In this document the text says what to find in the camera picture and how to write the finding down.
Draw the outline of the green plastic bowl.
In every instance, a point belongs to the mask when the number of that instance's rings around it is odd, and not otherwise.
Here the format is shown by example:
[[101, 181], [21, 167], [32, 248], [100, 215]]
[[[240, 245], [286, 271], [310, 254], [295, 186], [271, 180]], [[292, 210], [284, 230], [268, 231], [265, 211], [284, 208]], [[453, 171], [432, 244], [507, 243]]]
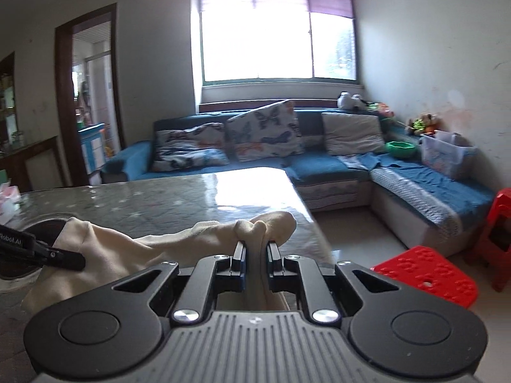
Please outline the green plastic bowl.
[[385, 144], [386, 152], [396, 159], [410, 159], [416, 154], [416, 145], [404, 141], [390, 141]]

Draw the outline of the large butterfly print pillow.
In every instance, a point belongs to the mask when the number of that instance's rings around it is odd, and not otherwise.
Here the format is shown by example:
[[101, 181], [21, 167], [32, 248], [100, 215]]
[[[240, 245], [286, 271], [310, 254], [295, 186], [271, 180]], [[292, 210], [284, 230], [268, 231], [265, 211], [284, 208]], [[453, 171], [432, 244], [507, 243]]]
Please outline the large butterfly print pillow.
[[226, 121], [226, 128], [240, 162], [299, 155], [304, 152], [292, 100], [238, 114]]

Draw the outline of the red plastic stool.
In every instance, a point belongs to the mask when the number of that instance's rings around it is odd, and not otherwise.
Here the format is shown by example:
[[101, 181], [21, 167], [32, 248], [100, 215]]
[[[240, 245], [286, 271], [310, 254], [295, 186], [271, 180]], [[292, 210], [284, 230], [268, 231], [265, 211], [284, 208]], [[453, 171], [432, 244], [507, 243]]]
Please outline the red plastic stool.
[[478, 298], [473, 278], [427, 246], [415, 246], [371, 269], [465, 309]]
[[510, 280], [510, 188], [497, 193], [483, 230], [465, 260], [470, 265], [485, 262], [492, 271], [492, 288], [504, 290]]

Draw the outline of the pink tissue box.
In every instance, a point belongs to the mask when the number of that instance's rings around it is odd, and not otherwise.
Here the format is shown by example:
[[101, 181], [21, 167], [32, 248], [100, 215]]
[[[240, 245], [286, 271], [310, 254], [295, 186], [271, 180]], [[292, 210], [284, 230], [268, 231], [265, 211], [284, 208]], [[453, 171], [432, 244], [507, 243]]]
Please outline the pink tissue box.
[[0, 188], [0, 224], [8, 223], [19, 210], [21, 195], [17, 186], [10, 182], [2, 183]]

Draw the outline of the blue corner sofa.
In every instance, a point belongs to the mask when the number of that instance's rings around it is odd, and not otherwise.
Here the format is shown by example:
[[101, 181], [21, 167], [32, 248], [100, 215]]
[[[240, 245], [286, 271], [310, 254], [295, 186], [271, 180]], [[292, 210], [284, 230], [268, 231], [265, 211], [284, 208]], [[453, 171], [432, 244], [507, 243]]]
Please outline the blue corner sofa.
[[[368, 207], [404, 245], [429, 246], [446, 256], [465, 248], [472, 235], [483, 225], [491, 206], [484, 213], [457, 214], [439, 199], [392, 171], [375, 170], [374, 181], [368, 170], [348, 168], [338, 156], [326, 152], [321, 114], [330, 111], [294, 110], [301, 130], [302, 154], [240, 162], [230, 142], [226, 121], [243, 112], [200, 113], [157, 121], [151, 139], [136, 142], [104, 164], [101, 180], [104, 183], [120, 183], [257, 167], [281, 169], [309, 210], [325, 212]], [[206, 123], [224, 125], [229, 164], [172, 172], [152, 170], [157, 131], [190, 129]]]

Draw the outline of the blue cloth on sofa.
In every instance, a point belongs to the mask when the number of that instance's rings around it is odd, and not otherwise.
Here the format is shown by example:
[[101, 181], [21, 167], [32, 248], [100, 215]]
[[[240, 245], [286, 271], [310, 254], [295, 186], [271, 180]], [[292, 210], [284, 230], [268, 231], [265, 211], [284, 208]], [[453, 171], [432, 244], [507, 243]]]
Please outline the blue cloth on sofa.
[[417, 160], [400, 160], [388, 153], [353, 154], [338, 156], [348, 168], [366, 169], [371, 179], [376, 180], [377, 169], [389, 170], [397, 176], [416, 185], [442, 203], [448, 205], [457, 214], [486, 212], [495, 198], [495, 193], [472, 179], [461, 181], [449, 177], [424, 166]]

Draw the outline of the grey plain cushion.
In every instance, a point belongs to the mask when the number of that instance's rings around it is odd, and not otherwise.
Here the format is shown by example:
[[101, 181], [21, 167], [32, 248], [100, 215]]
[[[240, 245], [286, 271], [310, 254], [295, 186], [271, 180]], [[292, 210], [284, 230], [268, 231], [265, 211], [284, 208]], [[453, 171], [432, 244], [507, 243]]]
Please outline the grey plain cushion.
[[385, 141], [377, 116], [323, 112], [326, 152], [331, 156], [381, 153]]

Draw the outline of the cream beige sweater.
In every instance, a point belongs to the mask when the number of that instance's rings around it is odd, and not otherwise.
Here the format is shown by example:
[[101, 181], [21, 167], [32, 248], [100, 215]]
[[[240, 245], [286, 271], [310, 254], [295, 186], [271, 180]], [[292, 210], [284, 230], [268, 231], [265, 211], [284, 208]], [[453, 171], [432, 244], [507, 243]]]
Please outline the cream beige sweater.
[[260, 214], [250, 221], [198, 222], [178, 233], [147, 235], [133, 239], [124, 233], [71, 218], [60, 232], [56, 246], [79, 252], [86, 259], [81, 272], [44, 267], [23, 299], [30, 315], [83, 292], [125, 278], [164, 261], [183, 267], [217, 254], [231, 255], [238, 243], [247, 248], [246, 289], [222, 296], [222, 310], [287, 310], [284, 296], [272, 293], [265, 278], [265, 249], [273, 241], [283, 245], [296, 229], [286, 211]]

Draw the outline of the black white plush toy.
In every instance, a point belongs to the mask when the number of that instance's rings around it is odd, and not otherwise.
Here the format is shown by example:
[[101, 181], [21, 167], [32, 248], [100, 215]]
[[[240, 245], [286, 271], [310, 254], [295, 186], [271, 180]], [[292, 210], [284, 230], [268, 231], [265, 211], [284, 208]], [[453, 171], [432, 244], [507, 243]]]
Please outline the black white plush toy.
[[341, 110], [347, 111], [364, 111], [367, 110], [370, 103], [363, 100], [359, 94], [350, 94], [349, 92], [342, 92], [337, 100], [337, 107]]

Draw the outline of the small butterfly print pillow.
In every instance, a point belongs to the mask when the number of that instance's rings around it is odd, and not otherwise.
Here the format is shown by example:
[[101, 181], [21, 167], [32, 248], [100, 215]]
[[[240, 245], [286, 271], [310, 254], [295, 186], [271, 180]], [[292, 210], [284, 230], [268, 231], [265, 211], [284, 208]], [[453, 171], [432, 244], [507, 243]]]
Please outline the small butterfly print pillow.
[[155, 172], [223, 166], [229, 163], [222, 123], [156, 132], [152, 162], [152, 170]]

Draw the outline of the dark wooden door frame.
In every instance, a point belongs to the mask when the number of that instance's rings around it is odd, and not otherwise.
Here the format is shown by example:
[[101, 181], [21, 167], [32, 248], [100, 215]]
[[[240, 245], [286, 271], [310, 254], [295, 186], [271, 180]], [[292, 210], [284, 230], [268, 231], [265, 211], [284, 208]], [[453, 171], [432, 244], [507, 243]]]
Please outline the dark wooden door frame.
[[56, 105], [74, 187], [88, 185], [91, 177], [86, 171], [78, 130], [104, 123], [106, 153], [116, 154], [126, 146], [119, 105], [116, 36], [116, 4], [56, 28]]

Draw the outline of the colourful plush toys pile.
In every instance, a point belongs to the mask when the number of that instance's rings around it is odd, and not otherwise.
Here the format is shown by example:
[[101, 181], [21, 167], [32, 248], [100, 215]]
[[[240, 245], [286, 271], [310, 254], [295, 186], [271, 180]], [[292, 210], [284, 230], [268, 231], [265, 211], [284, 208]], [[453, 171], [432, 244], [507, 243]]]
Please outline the colourful plush toys pile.
[[439, 118], [434, 114], [421, 114], [418, 118], [410, 118], [406, 124], [405, 132], [407, 135], [432, 135], [439, 127]]

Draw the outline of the blue white small cabinet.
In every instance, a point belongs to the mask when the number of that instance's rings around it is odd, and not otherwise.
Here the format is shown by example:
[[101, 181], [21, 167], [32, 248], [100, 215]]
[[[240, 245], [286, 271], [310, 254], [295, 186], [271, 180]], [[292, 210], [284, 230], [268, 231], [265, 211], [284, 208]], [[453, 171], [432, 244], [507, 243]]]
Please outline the blue white small cabinet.
[[104, 123], [98, 123], [78, 130], [83, 159], [89, 176], [99, 171], [107, 161], [103, 137], [104, 127]]

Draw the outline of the window with purple blind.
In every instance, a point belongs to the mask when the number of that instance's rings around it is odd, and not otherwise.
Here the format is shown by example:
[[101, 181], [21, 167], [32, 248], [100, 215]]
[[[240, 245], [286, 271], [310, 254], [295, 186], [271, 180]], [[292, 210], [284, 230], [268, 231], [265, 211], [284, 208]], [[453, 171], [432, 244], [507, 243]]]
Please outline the window with purple blind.
[[353, 0], [200, 0], [203, 80], [355, 81]]

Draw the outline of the clear plastic storage box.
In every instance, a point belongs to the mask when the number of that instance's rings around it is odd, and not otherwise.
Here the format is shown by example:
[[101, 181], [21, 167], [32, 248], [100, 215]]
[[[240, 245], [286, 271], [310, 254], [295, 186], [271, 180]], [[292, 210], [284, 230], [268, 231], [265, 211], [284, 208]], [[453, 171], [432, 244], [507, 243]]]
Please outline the clear plastic storage box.
[[422, 163], [452, 180], [470, 178], [478, 149], [455, 132], [421, 136]]

